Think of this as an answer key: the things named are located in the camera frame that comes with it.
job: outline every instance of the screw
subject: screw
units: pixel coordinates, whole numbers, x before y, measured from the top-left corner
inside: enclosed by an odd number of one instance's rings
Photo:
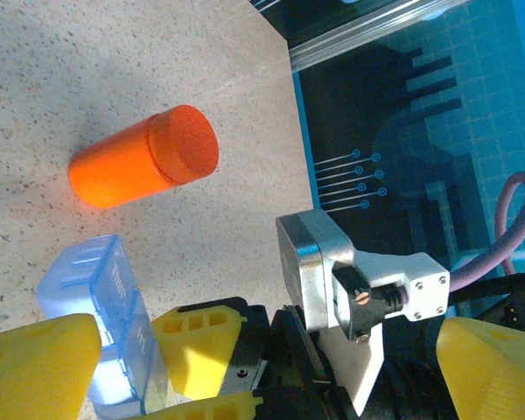
[[[356,344],[367,344],[369,342],[369,336],[364,334],[356,339]]]
[[[360,293],[358,296],[356,296],[356,304],[358,305],[365,305],[367,303],[369,303],[369,301],[371,300],[371,297],[369,296],[369,293],[367,293],[366,291]]]

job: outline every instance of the orange cap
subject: orange cap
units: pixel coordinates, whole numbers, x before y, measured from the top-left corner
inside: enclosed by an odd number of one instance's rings
[[[210,122],[180,105],[79,151],[68,176],[82,200],[108,208],[204,178],[218,160]]]

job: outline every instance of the granite surface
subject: granite surface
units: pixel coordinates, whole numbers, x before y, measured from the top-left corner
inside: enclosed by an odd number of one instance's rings
[[[111,210],[75,197],[73,153],[180,103],[213,124],[215,174]],[[109,233],[154,318],[236,295],[272,313],[274,219],[311,206],[287,46],[247,0],[0,1],[0,331],[43,319],[60,251]]]

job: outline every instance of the blue translucent box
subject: blue translucent box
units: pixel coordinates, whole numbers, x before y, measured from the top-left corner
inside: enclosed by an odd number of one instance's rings
[[[106,414],[115,411],[138,416],[172,400],[167,369],[117,235],[66,248],[36,294],[49,319],[71,313],[94,315],[102,351],[87,397],[101,408],[103,417],[116,418]]]

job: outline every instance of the orange container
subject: orange container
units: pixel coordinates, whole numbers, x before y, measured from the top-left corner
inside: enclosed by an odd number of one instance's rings
[[[204,178],[218,159],[210,122],[180,105],[79,151],[68,176],[82,200],[109,208]]]

